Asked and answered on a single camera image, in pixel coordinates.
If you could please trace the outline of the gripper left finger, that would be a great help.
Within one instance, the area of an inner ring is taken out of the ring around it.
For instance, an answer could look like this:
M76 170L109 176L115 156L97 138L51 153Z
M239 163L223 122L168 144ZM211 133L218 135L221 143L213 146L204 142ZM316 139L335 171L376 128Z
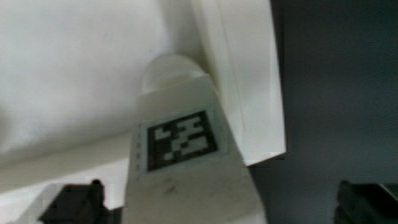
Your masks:
M67 184L38 215L42 224L120 224L120 209L104 206L104 185Z

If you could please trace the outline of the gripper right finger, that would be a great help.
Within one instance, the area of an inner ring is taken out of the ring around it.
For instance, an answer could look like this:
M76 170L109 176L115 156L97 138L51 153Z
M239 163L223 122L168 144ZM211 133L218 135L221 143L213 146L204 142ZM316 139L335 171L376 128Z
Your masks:
M339 183L333 224L398 224L398 183Z

